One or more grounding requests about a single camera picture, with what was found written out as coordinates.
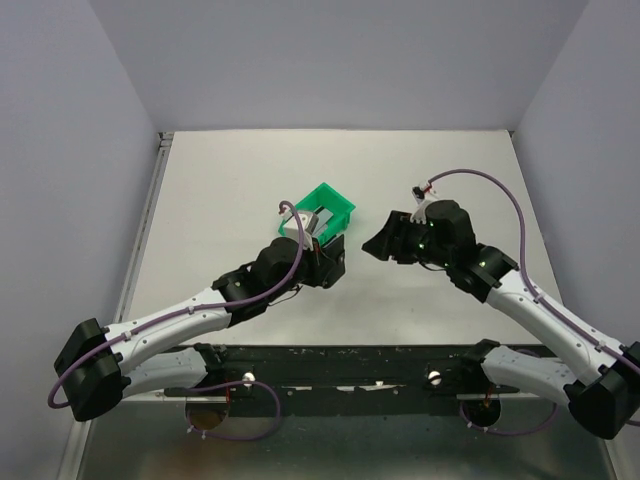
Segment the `green plastic bin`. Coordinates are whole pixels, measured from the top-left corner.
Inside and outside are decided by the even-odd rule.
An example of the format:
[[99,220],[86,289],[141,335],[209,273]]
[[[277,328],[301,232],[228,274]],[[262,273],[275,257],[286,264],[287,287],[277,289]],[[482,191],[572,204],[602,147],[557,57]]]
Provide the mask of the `green plastic bin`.
[[[295,204],[296,211],[307,210],[315,212],[319,208],[326,208],[333,213],[333,218],[330,220],[327,230],[319,237],[312,237],[312,239],[317,238],[319,243],[324,245],[332,237],[343,234],[347,230],[355,205],[329,184],[322,183]],[[312,239],[311,241],[304,240],[305,249],[312,248]]]

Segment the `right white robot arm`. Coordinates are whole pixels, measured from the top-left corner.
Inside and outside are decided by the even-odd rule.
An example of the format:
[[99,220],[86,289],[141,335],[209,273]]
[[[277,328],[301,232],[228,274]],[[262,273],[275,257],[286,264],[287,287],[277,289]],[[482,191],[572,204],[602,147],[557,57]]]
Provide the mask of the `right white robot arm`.
[[606,440],[638,411],[638,343],[625,345],[589,326],[525,279],[515,260],[477,242],[457,202],[426,201],[414,213],[392,211],[362,249],[381,261],[442,268],[455,287],[516,321],[556,357],[530,358],[488,342],[479,357],[460,367],[467,389],[480,392],[495,384],[535,394],[567,408],[586,431]]

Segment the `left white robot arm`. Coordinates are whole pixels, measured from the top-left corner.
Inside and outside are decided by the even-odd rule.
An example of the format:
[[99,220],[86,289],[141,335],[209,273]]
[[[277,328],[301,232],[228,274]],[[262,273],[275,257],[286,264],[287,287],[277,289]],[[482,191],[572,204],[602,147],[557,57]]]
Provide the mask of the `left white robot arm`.
[[214,393],[220,368],[190,349],[172,348],[197,336],[232,328],[264,314],[298,286],[331,288],[346,271],[343,235],[301,249],[278,237],[258,257],[211,286],[146,317],[102,326],[94,318],[75,326],[54,362],[58,376],[47,402],[68,408],[78,422],[93,420],[122,399],[163,388]]

